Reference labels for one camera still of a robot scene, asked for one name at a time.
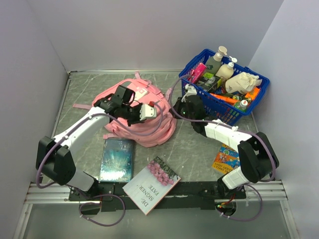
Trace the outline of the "pink school backpack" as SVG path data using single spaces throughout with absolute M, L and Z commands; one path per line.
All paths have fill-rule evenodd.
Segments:
M 104 139 L 108 138 L 126 138 L 132 139 L 143 147 L 154 147 L 164 144 L 173 135 L 177 119 L 170 113 L 170 104 L 168 102 L 168 96 L 165 96 L 162 91 L 153 85 L 150 80 L 142 79 L 138 72 L 135 73 L 134 79 L 124 79 L 114 86 L 106 89 L 98 94 L 93 103 L 100 98 L 105 97 L 116 91 L 116 88 L 120 85 L 127 83 L 127 87 L 135 92 L 135 99 L 132 103 L 136 106 L 139 103 L 149 104 L 155 102 L 162 112 L 158 108 L 157 117 L 154 119 L 148 119 L 144 123 L 134 124 L 128 126 L 127 120 L 119 118 L 118 122 L 112 121 L 105 125 L 105 129 L 109 132 L 104 135 Z

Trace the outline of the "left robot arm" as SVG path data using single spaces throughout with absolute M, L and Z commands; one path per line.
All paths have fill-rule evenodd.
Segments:
M 135 92 L 124 86 L 118 86 L 115 93 L 98 99 L 90 110 L 74 125 L 53 138 L 43 137 L 38 144 L 35 168 L 36 184 L 40 175 L 49 177 L 53 183 L 67 185 L 80 190 L 87 200 L 98 196 L 98 181 L 91 175 L 76 168 L 73 156 L 84 142 L 99 129 L 117 118 L 127 120 L 128 125 L 141 123 L 146 119 L 146 104 L 133 106 Z

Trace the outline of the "white book pink flowers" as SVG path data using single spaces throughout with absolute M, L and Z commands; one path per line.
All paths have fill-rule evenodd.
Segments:
M 162 159 L 155 157 L 123 190 L 144 215 L 148 215 L 180 180 Z

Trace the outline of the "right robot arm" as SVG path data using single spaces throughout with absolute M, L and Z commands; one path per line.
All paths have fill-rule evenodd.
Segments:
M 174 116 L 191 122 L 198 134 L 221 142 L 238 153 L 240 166 L 217 180 L 217 191 L 222 198 L 229 198 L 235 189 L 247 183 L 263 181 L 279 167 L 279 160 L 267 138 L 262 133 L 251 133 L 229 126 L 206 114 L 198 95 L 177 98 L 171 108 Z

